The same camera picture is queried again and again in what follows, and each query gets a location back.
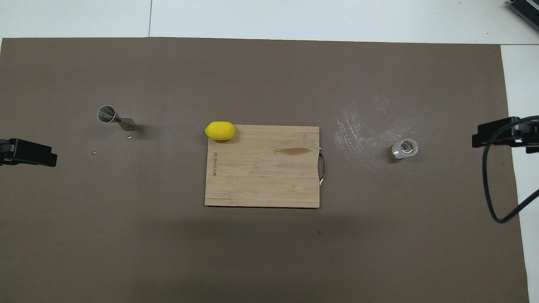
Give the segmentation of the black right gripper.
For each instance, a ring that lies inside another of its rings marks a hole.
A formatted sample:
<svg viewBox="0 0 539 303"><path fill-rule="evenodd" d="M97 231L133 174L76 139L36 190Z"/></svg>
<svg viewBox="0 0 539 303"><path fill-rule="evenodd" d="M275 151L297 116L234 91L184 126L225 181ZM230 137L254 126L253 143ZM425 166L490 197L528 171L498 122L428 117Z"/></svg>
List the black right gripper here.
<svg viewBox="0 0 539 303"><path fill-rule="evenodd" d="M483 123L477 126L477 133L472 135L472 147L479 148L485 146L494 133L508 123L516 121L518 118L504 118L488 123ZM539 121L533 121L528 125L530 127L527 134L527 154L539 152ZM524 146L523 137L527 133L527 125L519 123L512 126L497 136L493 141L493 145L498 146Z"/></svg>

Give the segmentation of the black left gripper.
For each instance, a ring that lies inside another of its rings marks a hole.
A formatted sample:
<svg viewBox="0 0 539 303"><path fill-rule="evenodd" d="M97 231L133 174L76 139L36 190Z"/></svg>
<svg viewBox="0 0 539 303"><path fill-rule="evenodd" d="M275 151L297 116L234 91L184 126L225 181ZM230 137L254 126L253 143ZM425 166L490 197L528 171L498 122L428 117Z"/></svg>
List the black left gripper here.
<svg viewBox="0 0 539 303"><path fill-rule="evenodd" d="M56 167L57 155L52 153L52 147L22 139L0 141L0 165L7 161L6 156L10 149L10 165L29 164Z"/></svg>

